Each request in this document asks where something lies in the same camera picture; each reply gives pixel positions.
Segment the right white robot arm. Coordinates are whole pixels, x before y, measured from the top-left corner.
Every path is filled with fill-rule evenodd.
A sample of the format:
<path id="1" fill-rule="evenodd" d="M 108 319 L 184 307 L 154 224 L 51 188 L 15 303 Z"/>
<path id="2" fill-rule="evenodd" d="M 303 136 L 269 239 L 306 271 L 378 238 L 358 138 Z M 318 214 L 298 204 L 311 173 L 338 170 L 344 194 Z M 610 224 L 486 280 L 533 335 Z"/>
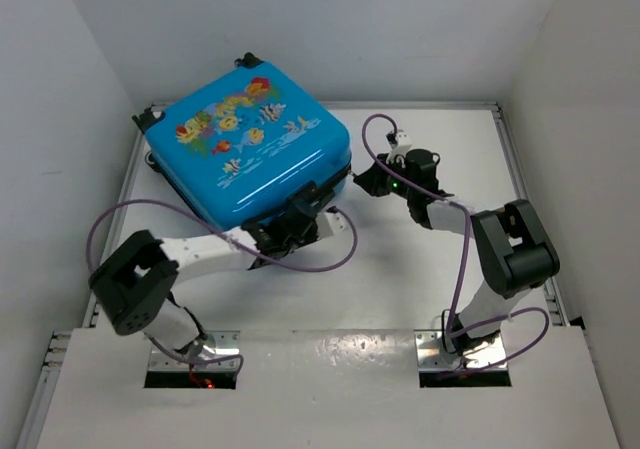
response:
<path id="1" fill-rule="evenodd" d="M 560 260 L 529 200 L 516 199 L 495 209 L 465 203 L 439 187 L 438 164 L 427 150 L 411 150 L 396 158 L 383 153 L 354 177 L 354 183 L 372 197 L 395 194 L 404 199 L 410 217 L 423 228 L 463 236 L 461 269 L 444 322 L 444 347 L 462 355 L 493 341 L 519 301 L 559 272 Z M 483 281 L 459 311 L 471 244 Z"/>

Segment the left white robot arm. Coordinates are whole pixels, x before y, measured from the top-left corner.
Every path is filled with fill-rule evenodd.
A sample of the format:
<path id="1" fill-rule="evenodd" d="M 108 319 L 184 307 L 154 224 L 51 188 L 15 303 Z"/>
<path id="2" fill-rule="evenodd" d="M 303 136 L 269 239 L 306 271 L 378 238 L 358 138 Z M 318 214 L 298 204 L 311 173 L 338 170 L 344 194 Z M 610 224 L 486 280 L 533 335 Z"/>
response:
<path id="1" fill-rule="evenodd" d="M 204 236 L 161 238 L 139 230 L 91 267 L 89 287 L 117 335 L 143 333 L 175 360 L 203 365 L 206 333 L 175 301 L 174 286 L 216 272 L 286 267 L 285 257 L 295 250 L 346 229 L 346 217 L 329 204 L 332 197 L 310 186 L 239 225 L 205 222 Z"/>

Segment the blue suitcase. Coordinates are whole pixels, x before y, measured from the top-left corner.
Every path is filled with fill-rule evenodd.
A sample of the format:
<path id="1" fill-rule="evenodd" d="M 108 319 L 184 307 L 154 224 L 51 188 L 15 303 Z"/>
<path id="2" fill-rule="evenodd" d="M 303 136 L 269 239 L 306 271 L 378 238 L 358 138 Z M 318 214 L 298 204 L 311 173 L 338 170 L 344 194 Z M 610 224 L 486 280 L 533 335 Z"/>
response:
<path id="1" fill-rule="evenodd" d="M 226 75 L 133 121 L 158 171 L 201 219 L 222 230 L 282 212 L 303 189 L 337 193 L 350 169 L 345 125 L 252 53 Z"/>

